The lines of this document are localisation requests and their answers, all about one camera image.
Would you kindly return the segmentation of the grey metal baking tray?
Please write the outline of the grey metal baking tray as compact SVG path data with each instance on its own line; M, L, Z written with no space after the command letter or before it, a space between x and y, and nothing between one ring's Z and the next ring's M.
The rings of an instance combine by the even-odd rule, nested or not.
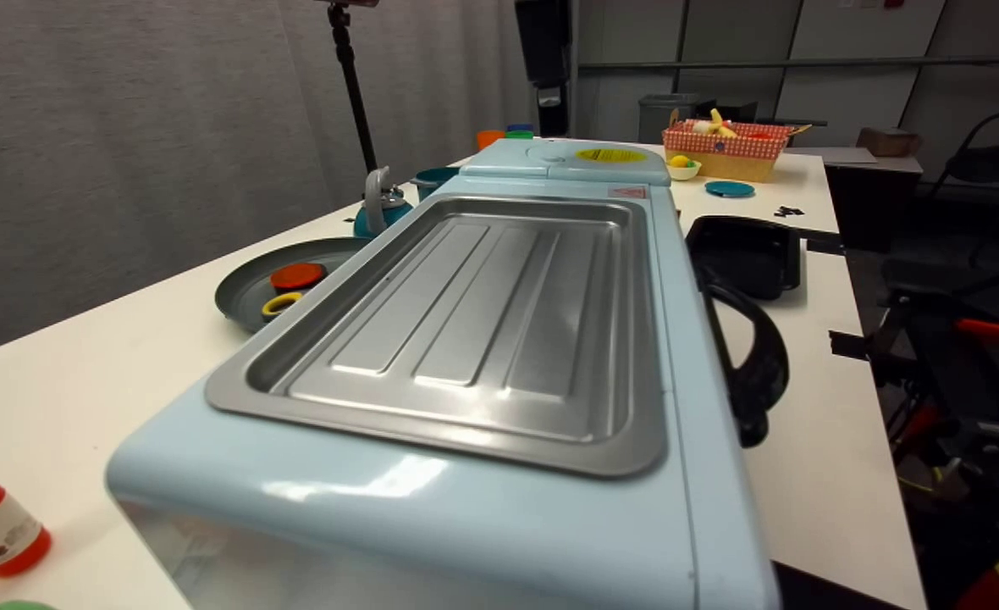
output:
M230 415L586 479L667 454L646 209L437 201L205 379Z

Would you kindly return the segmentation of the small teal cup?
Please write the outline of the small teal cup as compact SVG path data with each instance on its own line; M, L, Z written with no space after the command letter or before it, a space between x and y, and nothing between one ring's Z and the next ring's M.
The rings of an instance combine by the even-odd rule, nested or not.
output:
M432 168L421 168L413 178L415 184L415 197L425 201L430 194L437 194L447 181L457 178L457 165L432 165Z

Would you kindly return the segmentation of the teal bowl with utensil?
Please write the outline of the teal bowl with utensil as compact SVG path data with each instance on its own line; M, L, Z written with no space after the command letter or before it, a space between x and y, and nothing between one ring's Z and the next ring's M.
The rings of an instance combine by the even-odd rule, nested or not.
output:
M382 234L388 223L408 214L405 197L388 184L388 168L368 168L363 184L363 208L351 220L351 234L357 241L373 241Z

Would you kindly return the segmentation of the yellow round sticker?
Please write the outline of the yellow round sticker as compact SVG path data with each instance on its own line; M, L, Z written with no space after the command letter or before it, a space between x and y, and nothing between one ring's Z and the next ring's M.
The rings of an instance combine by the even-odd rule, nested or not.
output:
M621 149L621 146L591 146L591 149L579 149L574 152L583 162L608 162L608 165L621 165L621 162L643 162L643 149Z

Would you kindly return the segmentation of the orange round toy disc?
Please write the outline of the orange round toy disc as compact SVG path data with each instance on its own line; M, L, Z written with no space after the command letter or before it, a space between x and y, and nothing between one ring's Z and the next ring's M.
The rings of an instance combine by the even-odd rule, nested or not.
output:
M270 289L274 293L304 293L312 284L319 284L329 274L326 263L312 263L312 260L296 260L296 263L284 263L270 274Z

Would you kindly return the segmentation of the teal round lid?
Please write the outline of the teal round lid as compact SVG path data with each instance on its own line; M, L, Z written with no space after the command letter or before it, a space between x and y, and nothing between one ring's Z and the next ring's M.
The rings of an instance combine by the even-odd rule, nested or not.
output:
M748 197L755 197L755 187L733 184L733 181L710 181L710 184L703 184L703 194L722 197L722 201L748 201Z

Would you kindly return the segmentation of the grey round plate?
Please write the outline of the grey round plate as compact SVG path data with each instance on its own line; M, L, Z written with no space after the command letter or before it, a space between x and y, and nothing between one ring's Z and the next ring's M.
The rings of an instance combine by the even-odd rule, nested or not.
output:
M252 260L232 267L212 293L212 301L222 319L230 319L242 332L256 332L267 327L267 314L260 306L274 298L270 274L288 263L322 263L326 270L335 270L357 250L357 241L351 239L326 239L326 241L302 241L288 243L267 254L256 254Z

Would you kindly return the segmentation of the orange basket with food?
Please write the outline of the orange basket with food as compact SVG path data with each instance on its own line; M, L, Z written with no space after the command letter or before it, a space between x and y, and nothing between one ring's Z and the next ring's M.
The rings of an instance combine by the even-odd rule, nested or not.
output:
M730 121L710 113L671 121L660 143L667 157L693 159L703 178L765 184L794 136L802 124Z

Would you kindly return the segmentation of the black tripod pole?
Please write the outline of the black tripod pole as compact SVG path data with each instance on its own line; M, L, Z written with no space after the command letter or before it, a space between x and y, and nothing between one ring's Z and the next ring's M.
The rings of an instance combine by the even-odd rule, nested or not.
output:
M344 83L363 165L374 168L373 128L368 128L365 100L363 100L363 85L357 85L357 70L354 70L354 48L351 48L351 34L348 34L348 23L351 23L348 10L351 6L363 6L363 4L357 0L329 0L326 22L333 27L333 48L335 48L335 61L338 61L338 70Z

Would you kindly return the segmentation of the green round object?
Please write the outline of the green round object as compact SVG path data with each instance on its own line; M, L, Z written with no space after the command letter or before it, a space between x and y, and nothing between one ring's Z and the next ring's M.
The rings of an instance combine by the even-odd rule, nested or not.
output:
M56 610L56 606L37 605L37 599L3 599L0 610Z

